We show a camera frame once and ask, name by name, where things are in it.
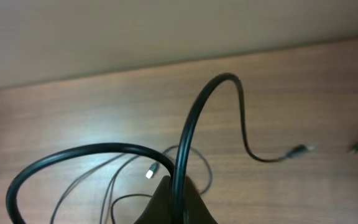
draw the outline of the wooden surface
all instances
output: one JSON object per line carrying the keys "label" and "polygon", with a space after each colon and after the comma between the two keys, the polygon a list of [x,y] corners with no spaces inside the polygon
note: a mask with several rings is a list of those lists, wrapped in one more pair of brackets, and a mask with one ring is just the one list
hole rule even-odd
{"label": "wooden surface", "polygon": [[[97,142],[131,142],[159,151],[176,144],[198,92],[221,72],[243,81],[255,153],[276,157],[304,142],[317,150],[280,164],[253,161],[242,145],[234,87],[219,87],[193,141],[213,169],[213,185],[203,198],[216,221],[358,223],[358,155],[345,153],[358,133],[358,40],[0,91],[0,223],[9,223],[4,206],[9,183],[36,159]],[[24,218],[48,223],[65,187],[110,157],[74,159],[31,177],[19,192]],[[123,161],[75,189],[56,223],[97,223],[106,185]],[[115,197],[151,194],[167,172],[147,180],[149,165],[150,160],[139,159],[124,169]],[[194,155],[188,174],[199,188],[207,181]],[[120,202],[117,222],[133,223],[146,203],[146,198]]]}

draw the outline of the beige wall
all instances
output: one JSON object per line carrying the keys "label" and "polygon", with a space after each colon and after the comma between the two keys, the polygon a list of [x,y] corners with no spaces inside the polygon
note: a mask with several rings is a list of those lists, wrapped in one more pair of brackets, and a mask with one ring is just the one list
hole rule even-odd
{"label": "beige wall", "polygon": [[358,0],[0,0],[0,88],[358,35]]}

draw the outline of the wall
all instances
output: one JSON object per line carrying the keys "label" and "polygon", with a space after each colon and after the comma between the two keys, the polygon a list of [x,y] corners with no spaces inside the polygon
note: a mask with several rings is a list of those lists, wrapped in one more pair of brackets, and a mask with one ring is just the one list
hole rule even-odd
{"label": "wall", "polygon": [[0,88],[358,36],[358,0],[0,0]]}

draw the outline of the gray wall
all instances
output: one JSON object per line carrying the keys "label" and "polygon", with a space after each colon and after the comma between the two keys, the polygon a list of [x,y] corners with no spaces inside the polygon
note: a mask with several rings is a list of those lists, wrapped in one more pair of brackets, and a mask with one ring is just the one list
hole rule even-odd
{"label": "gray wall", "polygon": [[358,0],[0,0],[0,88],[358,35]]}

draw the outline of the wood grain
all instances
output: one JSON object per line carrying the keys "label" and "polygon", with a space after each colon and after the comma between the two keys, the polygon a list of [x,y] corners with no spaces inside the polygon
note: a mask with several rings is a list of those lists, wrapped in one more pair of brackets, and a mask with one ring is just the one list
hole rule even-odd
{"label": "wood grain", "polygon": [[[318,150],[301,159],[261,164],[241,142],[236,92],[225,83],[198,123],[193,145],[214,172],[204,201],[218,223],[358,223],[358,155],[345,152],[358,133],[358,40],[117,72],[0,91],[0,223],[9,223],[7,187],[26,165],[53,152],[97,142],[131,142],[162,151],[180,138],[186,114],[206,82],[221,72],[246,90],[250,144],[275,157],[298,143]],[[112,157],[63,162],[31,177],[19,192],[28,223],[48,223],[65,187]],[[120,159],[83,182],[56,223],[97,223],[103,192]],[[161,170],[150,160],[124,169],[115,197],[152,193]],[[188,173],[202,188],[207,173],[191,155]],[[146,198],[117,205],[118,223],[133,223]]]}

